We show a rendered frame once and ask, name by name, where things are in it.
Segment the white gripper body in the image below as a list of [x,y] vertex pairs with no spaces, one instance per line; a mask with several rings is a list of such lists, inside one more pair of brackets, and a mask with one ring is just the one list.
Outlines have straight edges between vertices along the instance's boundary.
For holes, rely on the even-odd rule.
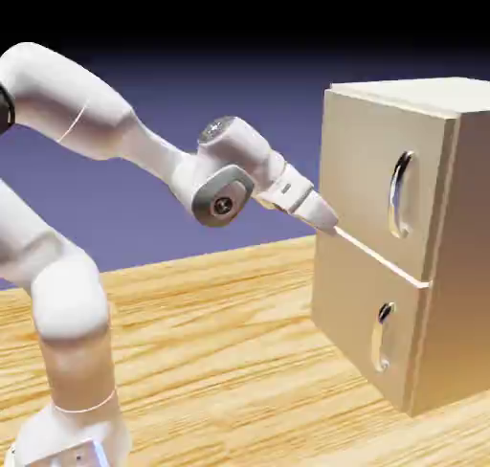
[[305,196],[292,215],[321,232],[335,232],[338,224],[337,213],[314,190]]

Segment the light wood cabinet door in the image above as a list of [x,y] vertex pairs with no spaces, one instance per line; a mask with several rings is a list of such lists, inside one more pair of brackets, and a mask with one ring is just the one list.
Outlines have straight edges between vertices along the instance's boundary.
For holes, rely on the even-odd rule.
[[[457,113],[335,85],[324,95],[321,191],[340,227],[413,278],[430,278]],[[388,225],[390,178],[414,152],[402,197],[409,232]]]
[[[427,283],[413,283],[339,236],[316,237],[311,316],[314,324],[398,410],[410,409],[418,311]],[[390,361],[377,372],[370,359],[377,312],[393,301],[383,351]]]

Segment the light wood cabinet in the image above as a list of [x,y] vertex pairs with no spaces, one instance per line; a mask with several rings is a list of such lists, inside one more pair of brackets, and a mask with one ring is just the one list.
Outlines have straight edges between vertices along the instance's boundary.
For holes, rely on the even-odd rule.
[[335,85],[457,113],[429,280],[413,278],[341,227],[336,236],[406,280],[428,284],[418,311],[405,413],[418,415],[490,389],[490,81],[420,78]]

